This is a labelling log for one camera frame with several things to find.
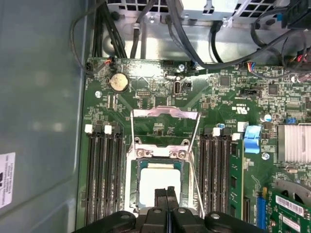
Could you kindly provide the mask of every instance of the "white label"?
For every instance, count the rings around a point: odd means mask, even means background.
[[[276,196],[276,203],[285,207],[288,210],[293,211],[294,213],[300,215],[300,216],[305,216],[304,209],[288,200],[285,200],[284,198],[281,198],[279,196]]]
[[[300,226],[295,223],[294,221],[291,221],[289,218],[283,216],[283,222],[287,225],[293,228],[295,231],[300,232]]]
[[[0,208],[12,202],[15,153],[0,154]]]

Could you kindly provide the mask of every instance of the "integrated circuit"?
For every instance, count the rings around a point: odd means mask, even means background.
[[[278,85],[277,84],[269,84],[268,94],[269,95],[278,95]]]
[[[220,77],[220,86],[230,86],[230,77],[221,76]]]

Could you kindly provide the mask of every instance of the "mounting screw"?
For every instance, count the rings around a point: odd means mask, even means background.
[[[223,17],[223,27],[226,28],[228,26],[229,22],[226,17]]]
[[[184,214],[184,213],[186,212],[186,210],[183,209],[183,208],[179,208],[179,209],[178,209],[178,212],[181,213],[181,214]]]
[[[136,151],[137,157],[144,157],[144,150],[143,149],[138,149]]]
[[[149,22],[154,23],[155,22],[155,17],[154,16],[150,16],[149,17]]]
[[[184,159],[186,157],[186,153],[184,151],[178,152],[178,157]]]
[[[127,218],[129,218],[129,217],[130,217],[129,215],[122,215],[122,216],[121,216],[122,219],[127,219]]]
[[[263,153],[262,156],[261,156],[261,158],[262,158],[263,160],[268,160],[268,159],[270,158],[270,155],[269,155],[268,153]]]
[[[211,214],[210,215],[213,219],[220,219],[220,216],[218,214]]]
[[[96,91],[96,92],[95,92],[95,97],[96,97],[96,98],[102,97],[102,92],[101,92],[101,91]]]
[[[185,65],[184,64],[180,64],[178,66],[178,69],[179,69],[180,72],[184,72],[185,71]]]

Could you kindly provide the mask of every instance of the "heatsink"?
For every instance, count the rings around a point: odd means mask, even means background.
[[[311,125],[278,126],[278,161],[311,163]]]

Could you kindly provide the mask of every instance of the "small component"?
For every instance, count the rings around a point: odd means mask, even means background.
[[[223,130],[225,128],[225,124],[218,123],[217,127]]]
[[[238,145],[235,143],[231,143],[231,154],[237,154],[237,147]]]
[[[230,77],[221,76],[220,77],[220,86],[230,86]]]
[[[203,109],[208,109],[208,103],[202,103],[202,108]]]
[[[241,138],[241,134],[240,133],[233,133],[232,134],[232,141],[237,141]]]
[[[114,92],[122,93],[128,89],[129,80],[125,74],[116,73],[108,79],[108,84]]]
[[[238,132],[245,132],[246,130],[246,127],[249,125],[248,122],[242,122],[242,121],[239,121],[238,122]]]
[[[86,124],[84,128],[84,132],[86,133],[93,133],[93,126],[90,124]]]
[[[213,137],[218,137],[220,136],[220,128],[213,128]]]
[[[272,129],[272,126],[273,126],[273,124],[272,124],[271,122],[265,122],[265,123],[263,124],[263,128],[264,128],[265,130],[270,130],[270,129]]]
[[[262,153],[261,158],[263,160],[268,160],[268,159],[270,159],[270,155],[268,153]]]
[[[191,87],[192,87],[192,83],[191,82],[184,82],[184,88],[185,89],[191,89]]]
[[[266,200],[263,197],[257,197],[257,227],[266,229]]]
[[[259,139],[260,139],[261,126],[252,125],[247,126],[244,135],[245,153],[258,154],[260,152]]]
[[[278,94],[278,85],[277,84],[269,84],[268,94],[269,95],[277,95]]]
[[[235,178],[234,176],[231,176],[231,187],[236,188],[237,187],[237,178]]]
[[[112,133],[112,126],[111,125],[105,125],[104,126],[104,133],[111,135],[111,133]]]
[[[101,125],[95,125],[94,132],[101,133],[102,132],[102,126]]]
[[[235,217],[236,211],[236,208],[233,205],[230,205],[230,215],[232,217]]]
[[[259,88],[242,89],[240,90],[241,97],[261,97],[261,90]]]
[[[138,91],[136,92],[136,95],[139,97],[150,97],[151,93],[150,91]]]
[[[180,86],[180,77],[176,77],[174,82],[174,94],[180,94],[181,86]]]
[[[250,223],[251,220],[251,200],[248,197],[243,198],[243,221]]]
[[[297,120],[295,117],[289,117],[286,119],[287,124],[296,124]]]

